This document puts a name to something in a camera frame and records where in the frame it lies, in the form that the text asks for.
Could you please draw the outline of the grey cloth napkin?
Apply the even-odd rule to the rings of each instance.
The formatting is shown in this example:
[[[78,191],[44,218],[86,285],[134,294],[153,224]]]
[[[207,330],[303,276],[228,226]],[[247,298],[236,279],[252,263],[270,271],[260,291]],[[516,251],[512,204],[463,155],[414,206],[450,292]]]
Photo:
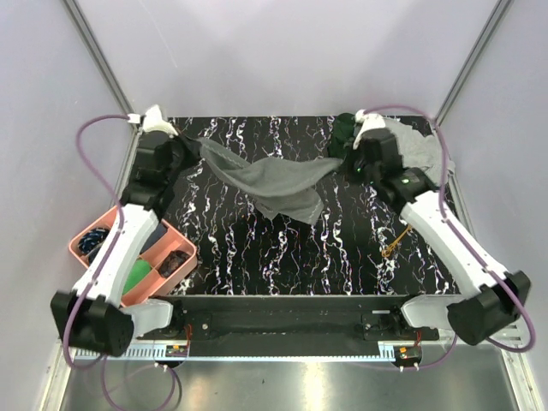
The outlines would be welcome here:
[[[199,139],[200,156],[225,184],[252,198],[255,208],[272,220],[284,215],[309,225],[319,220],[324,203],[316,184],[338,170],[339,158],[296,162],[266,157],[249,163],[211,139]]]

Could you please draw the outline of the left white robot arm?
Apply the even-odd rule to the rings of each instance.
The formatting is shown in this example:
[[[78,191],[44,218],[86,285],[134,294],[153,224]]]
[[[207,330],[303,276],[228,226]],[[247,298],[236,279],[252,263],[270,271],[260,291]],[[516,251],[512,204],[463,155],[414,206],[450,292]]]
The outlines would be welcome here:
[[[180,136],[156,104],[142,114],[131,113],[122,119],[140,130],[135,169],[122,194],[116,194],[83,151],[83,132],[102,119],[85,122],[76,134],[80,158],[112,196],[116,219],[83,276],[69,292],[58,291],[51,299],[63,356],[70,365],[74,348],[90,350],[99,357],[119,357],[136,337],[157,330],[174,339],[185,327],[185,318],[173,311],[171,303],[147,299],[123,307],[122,292],[140,250],[174,199],[179,175],[199,162],[200,144]]]

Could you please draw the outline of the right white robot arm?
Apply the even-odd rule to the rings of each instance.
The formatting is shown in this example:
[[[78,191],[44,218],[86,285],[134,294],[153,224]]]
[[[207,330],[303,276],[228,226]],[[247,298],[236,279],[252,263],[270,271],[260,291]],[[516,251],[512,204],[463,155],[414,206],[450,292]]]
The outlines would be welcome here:
[[[523,271],[509,272],[456,219],[441,188],[416,167],[407,168],[396,136],[385,118],[359,110],[360,129],[347,150],[348,176],[371,184],[378,197],[419,234],[455,279],[456,295],[418,295],[389,317],[391,334],[408,339],[419,328],[453,331],[475,346],[518,319],[529,330],[530,349],[536,338],[524,308],[531,281]]]

